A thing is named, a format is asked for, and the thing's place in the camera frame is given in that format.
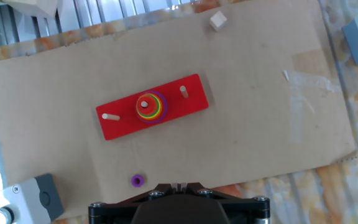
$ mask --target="wooden peg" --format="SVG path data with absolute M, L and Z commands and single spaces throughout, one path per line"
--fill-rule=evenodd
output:
M 146 101 L 140 102 L 140 105 L 141 105 L 143 108 L 147 108 L 147 107 L 149 106 L 149 104 L 148 104 Z
M 185 87 L 185 86 L 181 86 L 179 89 L 180 89 L 180 92 L 181 92 L 181 94 L 183 95 L 183 97 L 184 97 L 185 99 L 187 99 L 187 98 L 189 97 L 189 94 L 187 93 L 186 87 Z
M 110 119 L 110 120 L 113 120 L 113 121 L 119 121 L 119 118 L 120 118 L 120 117 L 117 116 L 117 115 L 104 113 L 104 114 L 102 114 L 102 118 L 103 118 L 103 119 Z

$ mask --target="white block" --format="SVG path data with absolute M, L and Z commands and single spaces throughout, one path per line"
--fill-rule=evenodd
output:
M 216 31 L 219 31 L 226 25 L 227 19 L 224 17 L 223 13 L 221 11 L 218 11 L 215 13 L 213 17 L 209 19 L 209 23 Z
M 3 0 L 19 12 L 28 16 L 55 18 L 58 0 Z

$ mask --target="cardboard sheet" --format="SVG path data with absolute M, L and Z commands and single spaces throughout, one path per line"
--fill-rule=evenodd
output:
M 220 32 L 209 24 L 211 10 L 119 39 L 0 61 L 9 184 L 53 174 L 65 218 L 158 183 L 217 187 L 354 152 L 343 95 L 319 82 L 337 85 L 317 1 L 246 1 L 219 10 L 228 19 Z M 283 70 L 306 78 L 292 83 Z M 97 106 L 194 73 L 208 109 L 104 140 Z M 135 174 L 144 175 L 144 187 L 131 186 Z

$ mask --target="white knob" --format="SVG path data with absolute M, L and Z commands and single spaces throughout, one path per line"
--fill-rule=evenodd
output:
M 12 224 L 12 215 L 6 208 L 0 208 L 0 224 Z

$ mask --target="purple ring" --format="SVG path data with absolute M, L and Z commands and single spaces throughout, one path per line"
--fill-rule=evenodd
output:
M 134 186 L 134 187 L 141 187 L 144 183 L 144 179 L 141 175 L 136 174 L 135 176 L 132 177 L 131 183 L 132 183 L 132 186 Z
M 157 93 L 156 91 L 147 91 L 147 92 L 142 93 L 142 95 L 143 95 L 143 94 L 146 94 L 146 93 L 154 93 L 154 94 L 157 94 L 157 95 L 162 99 L 162 101 L 164 102 L 164 112 L 162 113 L 161 117 L 160 117 L 159 119 L 156 119 L 155 121 L 145 121 L 145 120 L 143 120 L 139 115 L 137 115 L 137 117 L 138 117 L 141 121 L 143 121 L 143 122 L 145 122 L 145 123 L 149 123 L 149 124 L 154 124 L 154 123 L 157 123 L 157 122 L 161 121 L 161 120 L 165 117 L 165 115 L 167 114 L 167 110 L 168 110 L 167 101 L 165 100 L 165 98 L 164 98 L 160 93 Z

